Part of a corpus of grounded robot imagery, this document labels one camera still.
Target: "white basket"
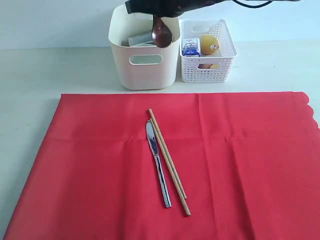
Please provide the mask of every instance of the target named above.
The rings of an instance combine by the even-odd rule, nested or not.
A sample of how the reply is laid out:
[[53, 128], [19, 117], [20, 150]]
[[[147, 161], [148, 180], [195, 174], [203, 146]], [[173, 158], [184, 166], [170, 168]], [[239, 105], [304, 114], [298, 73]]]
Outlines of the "white basket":
[[[235, 45], [231, 39], [224, 20], [193, 20], [180, 21], [181, 39], [201, 38], [212, 35], [219, 42], [216, 53], [205, 57], [187, 57], [182, 55], [180, 48], [182, 80], [186, 83], [223, 83], [227, 80], [234, 58], [237, 56]], [[200, 69], [200, 64], [216, 64], [215, 69]]]
[[170, 28], [173, 41], [166, 48], [156, 46], [125, 47], [129, 37], [150, 31], [152, 18], [138, 18], [128, 14], [125, 5], [113, 11], [109, 41], [121, 84], [131, 90], [163, 89], [176, 80], [180, 45], [180, 28], [177, 18], [162, 19]]

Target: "red tablecloth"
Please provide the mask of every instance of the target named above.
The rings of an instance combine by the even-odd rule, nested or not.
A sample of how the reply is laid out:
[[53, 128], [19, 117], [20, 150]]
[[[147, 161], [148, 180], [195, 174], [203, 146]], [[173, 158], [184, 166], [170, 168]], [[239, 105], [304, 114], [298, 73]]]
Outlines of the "red tablecloth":
[[[320, 131], [301, 92], [64, 94], [6, 240], [318, 240]], [[191, 211], [146, 140], [153, 109]]]

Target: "small box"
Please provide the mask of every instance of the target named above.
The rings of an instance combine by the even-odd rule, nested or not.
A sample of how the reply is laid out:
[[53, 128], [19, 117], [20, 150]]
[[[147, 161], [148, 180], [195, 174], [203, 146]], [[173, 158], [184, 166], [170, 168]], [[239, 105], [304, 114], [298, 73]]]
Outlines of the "small box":
[[185, 57], [200, 57], [201, 45], [199, 38], [188, 38], [182, 40], [182, 55]]

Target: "stainless steel knife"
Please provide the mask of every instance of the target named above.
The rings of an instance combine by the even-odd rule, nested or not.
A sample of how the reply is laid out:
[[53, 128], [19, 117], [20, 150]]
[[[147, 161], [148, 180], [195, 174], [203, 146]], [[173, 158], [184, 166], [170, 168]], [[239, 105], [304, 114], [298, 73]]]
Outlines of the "stainless steel knife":
[[156, 169], [158, 172], [159, 181], [160, 181], [160, 185], [161, 185], [164, 204], [165, 204], [166, 208], [170, 208], [171, 201], [170, 201], [168, 188], [167, 188], [167, 184], [166, 184], [166, 180], [165, 180], [165, 176], [164, 176], [164, 171], [162, 170], [162, 166], [161, 166], [161, 160], [159, 157], [159, 151], [158, 151], [158, 147], [157, 147], [157, 139], [156, 139], [155, 132], [154, 132], [154, 129], [152, 127], [152, 123], [150, 120], [146, 123], [145, 128], [146, 128], [146, 135], [147, 135], [147, 138], [149, 141], [149, 145], [150, 145], [152, 154], [154, 156]]

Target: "wooden chopstick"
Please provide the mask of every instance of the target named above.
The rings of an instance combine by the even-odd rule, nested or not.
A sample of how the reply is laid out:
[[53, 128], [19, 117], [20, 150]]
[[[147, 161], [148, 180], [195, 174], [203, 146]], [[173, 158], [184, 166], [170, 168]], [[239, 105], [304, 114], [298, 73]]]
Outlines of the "wooden chopstick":
[[174, 173], [174, 171], [173, 171], [173, 168], [171, 167], [170, 161], [169, 161], [168, 156], [167, 156], [167, 154], [166, 154], [164, 145], [163, 145], [162, 142], [161, 142], [161, 139], [160, 139], [160, 136], [159, 136], [158, 131], [157, 131], [157, 129], [156, 129], [156, 126], [155, 126], [155, 124], [154, 124], [154, 121], [152, 120], [152, 118], [150, 118], [150, 120], [151, 120], [151, 124], [152, 124], [152, 127], [153, 127], [153, 131], [154, 131], [155, 137], [156, 137], [156, 139], [157, 139], [157, 141], [158, 141], [158, 144], [159, 144], [159, 147], [160, 147], [160, 149], [161, 149], [163, 158], [164, 158], [164, 160], [165, 160], [165, 163], [166, 163], [166, 165], [167, 165], [167, 167], [168, 167], [168, 169], [169, 169], [171, 178], [172, 178], [172, 180], [173, 180], [175, 189], [177, 190], [178, 195], [179, 195], [179, 198], [180, 198], [181, 203], [182, 203], [182, 205], [183, 205], [185, 214], [186, 214], [187, 216], [190, 216], [190, 215], [191, 215], [191, 212], [190, 212], [190, 210], [189, 210], [189, 208], [188, 208], [188, 205], [187, 205], [187, 202], [186, 202], [186, 200], [185, 200], [185, 198], [184, 198], [184, 195], [183, 195], [183, 193], [182, 193], [182, 191], [181, 191], [181, 189], [180, 189], [180, 186], [179, 186], [178, 181], [177, 181], [177, 179], [176, 179], [176, 176], [175, 176], [175, 173]]
[[176, 178], [176, 180], [177, 180], [177, 182], [178, 182], [179, 188], [181, 189], [182, 195], [183, 195], [184, 199], [187, 199], [187, 195], [186, 195], [186, 193], [185, 193], [184, 187], [182, 186], [182, 183], [181, 183], [180, 178], [179, 178], [179, 175], [178, 175], [178, 173], [177, 173], [175, 164], [174, 164], [174, 162], [173, 162], [173, 160], [172, 160], [172, 158], [171, 158], [171, 155], [170, 155], [170, 153], [169, 153], [169, 150], [168, 150], [168, 148], [167, 148], [167, 145], [166, 145], [166, 143], [165, 143], [165, 140], [164, 140], [164, 138], [162, 137], [160, 128], [159, 128], [159, 126], [158, 126], [156, 117], [155, 117], [154, 113], [152, 112], [152, 109], [149, 109], [149, 113], [150, 113], [152, 122], [153, 122], [153, 124], [154, 124], [154, 126], [155, 126], [155, 132], [157, 132], [158, 135], [159, 135], [159, 137], [160, 137], [160, 141], [158, 140], [158, 142], [159, 142], [159, 144], [162, 143], [163, 148], [164, 148], [164, 152], [165, 152], [166, 156], [168, 157], [169, 163], [170, 163], [171, 168], [172, 168], [172, 170], [173, 170], [174, 176], [175, 176], [175, 178]]

